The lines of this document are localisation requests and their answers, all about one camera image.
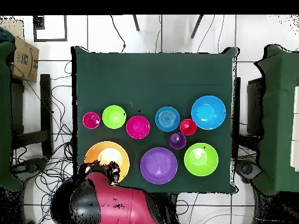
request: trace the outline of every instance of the pink bowl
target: pink bowl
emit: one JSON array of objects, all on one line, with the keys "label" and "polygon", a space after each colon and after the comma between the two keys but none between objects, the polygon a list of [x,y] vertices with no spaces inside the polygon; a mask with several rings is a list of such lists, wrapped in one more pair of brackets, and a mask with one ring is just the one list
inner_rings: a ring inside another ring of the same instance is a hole
[{"label": "pink bowl", "polygon": [[150,132],[150,123],[143,116],[131,117],[126,125],[128,135],[134,139],[142,139]]},{"label": "pink bowl", "polygon": [[94,129],[100,124],[100,116],[90,111],[83,116],[82,122],[87,129]]}]

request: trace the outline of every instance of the chair leg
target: chair leg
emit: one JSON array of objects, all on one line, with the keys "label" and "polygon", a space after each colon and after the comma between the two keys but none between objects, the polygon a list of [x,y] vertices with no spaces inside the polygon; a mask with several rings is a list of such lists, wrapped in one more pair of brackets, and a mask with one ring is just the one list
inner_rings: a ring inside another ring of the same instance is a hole
[{"label": "chair leg", "polygon": [[196,34],[197,28],[199,27],[199,24],[200,24],[202,18],[203,18],[203,15],[199,15],[199,18],[198,18],[198,20],[197,20],[197,22],[195,24],[194,30],[193,30],[193,32],[191,34],[191,39],[194,38],[194,35]]},{"label": "chair leg", "polygon": [[133,18],[134,18],[134,23],[135,23],[136,30],[139,31],[139,25],[138,25],[138,22],[137,22],[136,15],[133,15]]}]

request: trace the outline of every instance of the lime green bowl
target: lime green bowl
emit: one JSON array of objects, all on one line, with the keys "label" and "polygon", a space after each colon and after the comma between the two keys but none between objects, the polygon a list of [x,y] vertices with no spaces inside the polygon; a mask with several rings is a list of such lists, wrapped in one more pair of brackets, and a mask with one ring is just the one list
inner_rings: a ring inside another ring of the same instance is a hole
[{"label": "lime green bowl", "polygon": [[207,143],[196,143],[190,146],[184,155],[187,170],[195,176],[208,176],[218,165],[216,150]]},{"label": "lime green bowl", "polygon": [[107,107],[102,115],[105,126],[110,129],[118,129],[126,122],[126,112],[120,106]]}]

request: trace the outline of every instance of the purple bowl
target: purple bowl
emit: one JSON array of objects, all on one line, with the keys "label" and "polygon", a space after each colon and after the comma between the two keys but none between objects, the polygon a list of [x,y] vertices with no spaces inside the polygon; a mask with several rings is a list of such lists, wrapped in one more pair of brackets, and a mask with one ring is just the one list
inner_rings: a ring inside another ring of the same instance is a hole
[{"label": "purple bowl", "polygon": [[140,161],[143,177],[152,184],[165,184],[172,180],[178,169],[175,155],[165,148],[147,151]]},{"label": "purple bowl", "polygon": [[174,149],[182,149],[186,145],[186,137],[180,132],[173,133],[169,139],[169,144]]}]

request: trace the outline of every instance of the dark green tablecloth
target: dark green tablecloth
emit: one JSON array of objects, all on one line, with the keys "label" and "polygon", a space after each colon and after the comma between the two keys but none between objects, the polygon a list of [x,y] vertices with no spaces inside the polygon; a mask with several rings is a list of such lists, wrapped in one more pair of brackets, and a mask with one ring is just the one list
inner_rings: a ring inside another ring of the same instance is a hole
[{"label": "dark green tablecloth", "polygon": [[[84,162],[88,149],[101,141],[120,144],[128,153],[130,170],[122,186],[142,188],[148,192],[217,192],[234,193],[230,184],[231,157],[231,98],[232,59],[237,53],[230,48],[225,54],[114,54],[88,53],[79,47],[77,54],[77,108],[78,108],[78,164]],[[217,129],[206,131],[198,128],[187,136],[182,150],[169,146],[172,133],[162,132],[155,124],[155,113],[163,106],[172,106],[180,113],[181,120],[191,117],[195,100],[204,95],[219,97],[227,108],[227,117]],[[151,131],[141,140],[126,133],[126,126],[109,129],[100,123],[95,129],[82,125],[86,112],[102,116],[112,104],[124,108],[127,120],[142,115],[149,120]],[[207,177],[196,177],[184,166],[186,149],[196,143],[212,145],[219,155],[216,171]],[[176,176],[168,183],[154,185],[140,172],[143,154],[154,147],[170,149],[178,160]]]},{"label": "dark green tablecloth", "polygon": [[256,65],[266,82],[262,119],[264,137],[259,158],[264,172],[253,182],[266,195],[278,191],[299,192],[299,172],[290,166],[294,92],[299,86],[299,52],[269,45],[265,56]]},{"label": "dark green tablecloth", "polygon": [[11,42],[0,43],[0,187],[11,191],[19,191],[23,187],[9,170],[12,156],[12,107],[11,73],[6,58],[15,48]]}]

